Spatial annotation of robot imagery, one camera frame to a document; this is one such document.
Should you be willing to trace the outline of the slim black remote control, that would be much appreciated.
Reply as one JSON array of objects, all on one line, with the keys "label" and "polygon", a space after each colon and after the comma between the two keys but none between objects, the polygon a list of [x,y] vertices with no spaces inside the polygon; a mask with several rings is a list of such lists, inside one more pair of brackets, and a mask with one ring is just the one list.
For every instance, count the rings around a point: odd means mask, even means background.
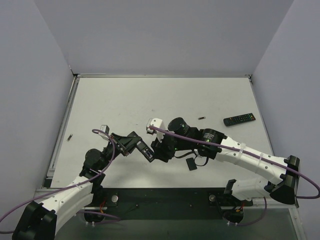
[{"label": "slim black remote control", "polygon": [[[151,163],[154,160],[153,159],[154,152],[152,151],[152,149],[143,141],[143,139],[135,131],[132,131],[129,135],[137,136],[137,139],[139,140],[139,142],[136,146],[136,149],[138,149],[138,151]],[[149,150],[152,153],[152,159],[148,159],[148,156],[146,155],[145,150]]]}]

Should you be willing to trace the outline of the black battery cover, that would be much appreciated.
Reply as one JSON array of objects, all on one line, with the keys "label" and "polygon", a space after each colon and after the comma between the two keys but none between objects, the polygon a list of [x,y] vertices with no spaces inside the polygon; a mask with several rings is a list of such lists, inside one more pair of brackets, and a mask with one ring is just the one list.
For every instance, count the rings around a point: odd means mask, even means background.
[{"label": "black battery cover", "polygon": [[197,167],[197,165],[196,165],[196,163],[195,163],[195,159],[194,159],[194,158],[192,158],[192,157],[187,158],[187,159],[186,159],[186,163],[187,163],[187,166],[188,166],[189,171],[194,171],[194,170],[197,170],[197,169],[198,169],[198,167]]}]

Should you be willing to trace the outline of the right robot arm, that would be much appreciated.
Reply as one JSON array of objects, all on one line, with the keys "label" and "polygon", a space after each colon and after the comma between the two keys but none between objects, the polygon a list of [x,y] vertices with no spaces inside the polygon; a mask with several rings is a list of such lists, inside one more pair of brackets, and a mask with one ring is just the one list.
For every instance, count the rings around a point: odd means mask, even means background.
[{"label": "right robot arm", "polygon": [[253,198],[272,198],[286,205],[296,203],[300,160],[269,155],[233,140],[211,128],[189,126],[181,117],[173,119],[167,127],[159,118],[146,125],[148,134],[156,134],[151,143],[155,159],[168,162],[177,151],[192,150],[196,154],[219,162],[227,162],[257,175],[253,179],[230,179],[224,193],[239,201]]}]

